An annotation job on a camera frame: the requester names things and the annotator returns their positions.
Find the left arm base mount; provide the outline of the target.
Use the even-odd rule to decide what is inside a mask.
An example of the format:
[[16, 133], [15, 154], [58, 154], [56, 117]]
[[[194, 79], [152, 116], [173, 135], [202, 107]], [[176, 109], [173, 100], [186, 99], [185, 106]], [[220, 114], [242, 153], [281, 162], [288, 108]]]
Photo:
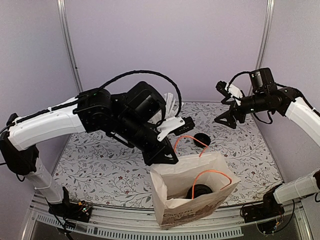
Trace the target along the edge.
[[84, 200], [80, 200], [77, 203], [70, 202], [68, 190], [64, 186], [62, 190], [62, 202], [49, 202], [49, 213], [62, 217], [64, 220], [88, 223], [92, 214], [92, 205]]

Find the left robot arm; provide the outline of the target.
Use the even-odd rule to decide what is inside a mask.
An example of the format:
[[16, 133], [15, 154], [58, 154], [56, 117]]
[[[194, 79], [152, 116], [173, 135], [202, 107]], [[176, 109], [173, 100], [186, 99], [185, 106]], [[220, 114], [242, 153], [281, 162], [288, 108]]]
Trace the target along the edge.
[[7, 167], [28, 179], [63, 216], [74, 213], [68, 192], [43, 166], [37, 144], [69, 134], [103, 131], [129, 148], [141, 150], [144, 163], [175, 164], [168, 135], [185, 124], [162, 95], [141, 81], [124, 93], [104, 84], [53, 107], [19, 117], [12, 114], [0, 132], [0, 152]]

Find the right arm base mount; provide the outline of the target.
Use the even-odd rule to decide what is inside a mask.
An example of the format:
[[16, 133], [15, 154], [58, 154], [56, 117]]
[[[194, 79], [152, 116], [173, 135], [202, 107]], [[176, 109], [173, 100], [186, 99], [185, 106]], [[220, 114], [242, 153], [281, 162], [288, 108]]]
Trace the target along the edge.
[[281, 204], [270, 208], [264, 203], [246, 203], [239, 211], [244, 222], [255, 222], [257, 229], [263, 235], [272, 235], [277, 231], [279, 225], [283, 222], [284, 213], [285, 210]]

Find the white paper takeout bag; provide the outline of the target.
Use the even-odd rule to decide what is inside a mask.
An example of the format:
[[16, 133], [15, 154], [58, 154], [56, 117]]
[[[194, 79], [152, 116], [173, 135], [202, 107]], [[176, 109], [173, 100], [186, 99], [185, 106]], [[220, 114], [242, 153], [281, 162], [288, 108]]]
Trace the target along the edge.
[[180, 156], [178, 163], [150, 168], [155, 218], [162, 230], [211, 215], [235, 190], [240, 178], [220, 152]]

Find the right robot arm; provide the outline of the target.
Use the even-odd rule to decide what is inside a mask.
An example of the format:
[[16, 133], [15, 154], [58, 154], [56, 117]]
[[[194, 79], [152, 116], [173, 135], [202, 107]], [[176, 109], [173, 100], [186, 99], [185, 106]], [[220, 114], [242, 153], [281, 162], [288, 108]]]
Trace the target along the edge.
[[[251, 95], [244, 95], [243, 91], [234, 85], [235, 79], [241, 75], [249, 76]], [[228, 82], [219, 81], [215, 88], [224, 97], [221, 103], [229, 106], [226, 112], [214, 119], [216, 123], [235, 129], [238, 123], [244, 123], [248, 114], [266, 112], [270, 117], [279, 113], [296, 124], [317, 145], [320, 143], [320, 113], [300, 90], [276, 83], [270, 68], [242, 71]], [[265, 193], [258, 213], [262, 218], [269, 218], [283, 203], [319, 192], [320, 170], [316, 169], [296, 180], [277, 185]]]

